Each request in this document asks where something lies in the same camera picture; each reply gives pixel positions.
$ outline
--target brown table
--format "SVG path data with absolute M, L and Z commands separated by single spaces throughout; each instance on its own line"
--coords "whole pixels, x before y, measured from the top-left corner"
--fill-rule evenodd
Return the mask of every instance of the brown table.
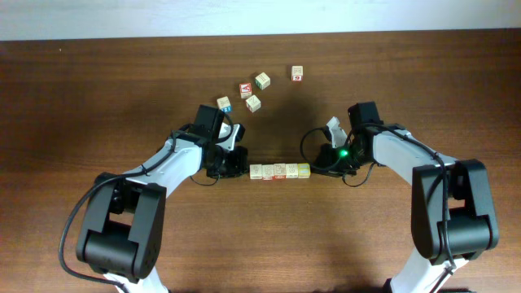
M 363 101 L 444 154 L 482 160 L 501 240 L 446 286 L 519 291 L 521 30 L 2 42 L 0 59 L 0 292 L 115 292 L 59 267 L 67 215 L 99 173 L 140 165 L 223 95 L 252 163 L 301 162 L 308 129 L 332 116 L 348 128 Z M 304 65 L 301 84 L 291 65 Z M 251 114 L 238 84 L 258 72 L 271 86 L 254 89 Z M 310 137 L 310 156 L 322 142 Z M 382 286 L 413 248 L 410 194 L 388 168 L 358 189 L 316 175 L 185 181 L 167 201 L 157 268 L 175 291 Z M 74 255 L 80 224 L 66 259 L 90 272 Z

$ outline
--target tabletop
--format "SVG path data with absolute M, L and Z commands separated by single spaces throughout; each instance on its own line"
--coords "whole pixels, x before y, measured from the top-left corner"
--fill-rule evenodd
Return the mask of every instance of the tabletop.
M 304 66 L 302 82 L 292 65 Z M 271 85 L 254 86 L 251 113 L 239 83 L 261 72 Z M 0 42 L 0 88 L 0 292 L 115 292 L 60 268 L 68 214 L 98 174 L 139 166 L 222 96 L 251 164 L 302 163 L 306 131 L 332 116 L 348 129 L 347 109 L 368 101 L 435 150 L 481 160 L 500 242 L 445 287 L 521 285 L 519 29 Z M 309 136 L 308 156 L 325 141 Z M 186 180 L 167 200 L 156 267 L 174 292 L 370 291 L 414 247 L 410 197 L 389 168 L 359 188 L 316 174 Z M 92 273 L 74 252 L 83 210 L 66 260 Z

